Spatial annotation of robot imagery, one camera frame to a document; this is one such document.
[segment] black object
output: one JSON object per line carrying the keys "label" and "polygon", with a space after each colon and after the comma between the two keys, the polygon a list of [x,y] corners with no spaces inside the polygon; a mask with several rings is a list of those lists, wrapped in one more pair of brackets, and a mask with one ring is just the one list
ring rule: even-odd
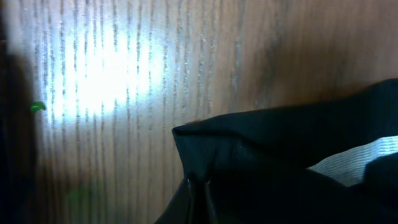
{"label": "black object", "polygon": [[327,103],[217,116],[173,134],[185,178],[158,224],[398,223],[388,199],[397,198],[397,154],[368,164],[353,187],[306,169],[398,135],[398,80]]}

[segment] wooden surface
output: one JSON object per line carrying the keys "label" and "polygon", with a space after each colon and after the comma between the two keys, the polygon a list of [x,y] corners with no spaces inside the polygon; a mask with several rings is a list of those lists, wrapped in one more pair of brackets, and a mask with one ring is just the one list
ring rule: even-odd
{"label": "wooden surface", "polygon": [[395,0],[4,0],[39,145],[41,223],[153,223],[171,129],[398,75]]}

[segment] green plastic piece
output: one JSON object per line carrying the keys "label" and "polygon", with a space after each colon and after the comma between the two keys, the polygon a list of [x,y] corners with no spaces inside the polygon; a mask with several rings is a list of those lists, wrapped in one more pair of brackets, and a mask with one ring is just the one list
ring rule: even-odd
{"label": "green plastic piece", "polygon": [[45,104],[41,101],[33,102],[30,106],[30,111],[32,114],[36,114],[39,110],[45,110]]}

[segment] black garment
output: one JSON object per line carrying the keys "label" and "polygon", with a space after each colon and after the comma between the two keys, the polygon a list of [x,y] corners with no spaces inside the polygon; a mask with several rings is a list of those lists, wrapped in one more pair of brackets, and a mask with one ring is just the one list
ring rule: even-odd
{"label": "black garment", "polygon": [[327,103],[217,116],[173,134],[185,178],[157,223],[398,223],[388,199],[398,193],[396,154],[368,164],[353,187],[306,169],[398,135],[398,80]]}

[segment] white stripe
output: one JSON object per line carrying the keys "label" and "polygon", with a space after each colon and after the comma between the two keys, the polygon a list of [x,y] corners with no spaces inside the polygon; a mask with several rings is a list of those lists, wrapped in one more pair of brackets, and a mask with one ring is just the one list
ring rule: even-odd
{"label": "white stripe", "polygon": [[398,136],[385,137],[327,157],[308,169],[351,186],[362,182],[367,163],[395,152],[398,152]]}

